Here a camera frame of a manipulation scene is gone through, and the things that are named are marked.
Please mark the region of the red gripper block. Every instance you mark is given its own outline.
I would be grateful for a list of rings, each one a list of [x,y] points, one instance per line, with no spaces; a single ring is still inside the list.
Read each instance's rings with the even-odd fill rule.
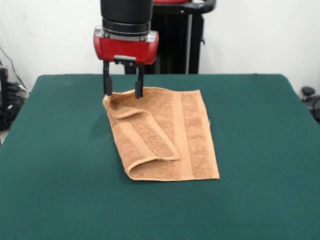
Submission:
[[[150,33],[151,41],[119,40],[94,35],[93,44],[98,59],[103,60],[103,87],[104,94],[111,96],[113,93],[110,63],[116,56],[135,58],[138,64],[153,64],[156,60],[159,34]],[[135,82],[135,97],[143,97],[145,66],[137,66],[137,81]]]

